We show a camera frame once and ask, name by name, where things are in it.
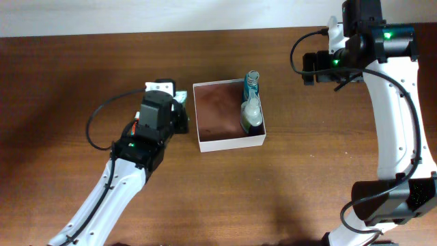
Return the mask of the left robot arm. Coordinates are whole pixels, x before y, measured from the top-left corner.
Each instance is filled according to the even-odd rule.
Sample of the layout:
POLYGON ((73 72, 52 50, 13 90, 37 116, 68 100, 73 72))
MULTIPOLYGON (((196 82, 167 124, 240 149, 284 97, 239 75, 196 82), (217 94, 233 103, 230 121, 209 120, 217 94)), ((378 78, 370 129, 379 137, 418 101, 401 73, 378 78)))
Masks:
POLYGON ((103 245, 131 199, 162 163, 174 134, 188 132, 187 93, 143 93, 141 108, 120 138, 92 192, 49 245, 103 245))

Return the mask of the green white soap packet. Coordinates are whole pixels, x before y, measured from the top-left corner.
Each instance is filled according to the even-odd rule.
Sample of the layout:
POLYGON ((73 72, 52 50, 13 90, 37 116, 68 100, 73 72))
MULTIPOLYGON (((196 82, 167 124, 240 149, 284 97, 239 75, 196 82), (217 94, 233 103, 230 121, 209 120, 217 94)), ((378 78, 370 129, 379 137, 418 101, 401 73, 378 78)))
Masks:
POLYGON ((173 97, 178 103, 182 105, 183 108, 186 107, 186 100, 188 98, 187 91, 176 91, 175 96, 173 97))

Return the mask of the white cardboard box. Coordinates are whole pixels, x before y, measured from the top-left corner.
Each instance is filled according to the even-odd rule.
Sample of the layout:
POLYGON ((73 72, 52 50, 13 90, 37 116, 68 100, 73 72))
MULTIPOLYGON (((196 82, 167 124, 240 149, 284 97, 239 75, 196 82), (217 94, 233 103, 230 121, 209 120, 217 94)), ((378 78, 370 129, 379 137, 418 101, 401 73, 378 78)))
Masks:
POLYGON ((261 146, 266 127, 250 135, 240 125, 243 79, 193 84, 197 138, 201 152, 261 146))

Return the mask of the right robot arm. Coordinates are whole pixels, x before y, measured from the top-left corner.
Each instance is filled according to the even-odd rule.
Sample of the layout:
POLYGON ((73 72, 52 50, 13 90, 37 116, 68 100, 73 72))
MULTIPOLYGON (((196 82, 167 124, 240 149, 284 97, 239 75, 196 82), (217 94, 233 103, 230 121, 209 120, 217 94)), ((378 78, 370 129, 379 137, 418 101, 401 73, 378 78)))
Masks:
POLYGON ((418 96, 418 45, 414 27, 388 24, 379 1, 347 0, 342 21, 320 33, 326 51, 303 56, 305 85, 363 82, 378 138, 378 178, 356 182, 341 209, 341 225, 323 245, 376 245, 378 237, 436 207, 436 163, 427 147, 418 96))

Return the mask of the blue Listerine mouthwash bottle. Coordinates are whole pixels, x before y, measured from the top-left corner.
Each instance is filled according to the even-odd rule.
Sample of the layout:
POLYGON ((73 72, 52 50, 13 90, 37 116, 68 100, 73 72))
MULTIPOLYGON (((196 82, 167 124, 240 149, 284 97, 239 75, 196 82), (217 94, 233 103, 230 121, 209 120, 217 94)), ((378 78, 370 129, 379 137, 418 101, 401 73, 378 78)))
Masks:
POLYGON ((249 91, 254 90, 255 94, 259 94, 259 73, 256 70, 249 71, 244 78, 244 90, 242 94, 242 102, 245 102, 249 98, 249 91))

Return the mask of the clear spray bottle dark liquid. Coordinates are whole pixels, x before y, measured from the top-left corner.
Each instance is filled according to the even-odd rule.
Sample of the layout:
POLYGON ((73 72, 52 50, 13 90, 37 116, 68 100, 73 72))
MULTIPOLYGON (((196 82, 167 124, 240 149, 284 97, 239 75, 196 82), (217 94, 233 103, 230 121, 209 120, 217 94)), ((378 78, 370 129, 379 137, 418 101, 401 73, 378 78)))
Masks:
POLYGON ((240 125, 248 136, 254 136, 261 131, 262 123, 260 99, 255 90, 250 89, 249 97, 241 104, 240 125))

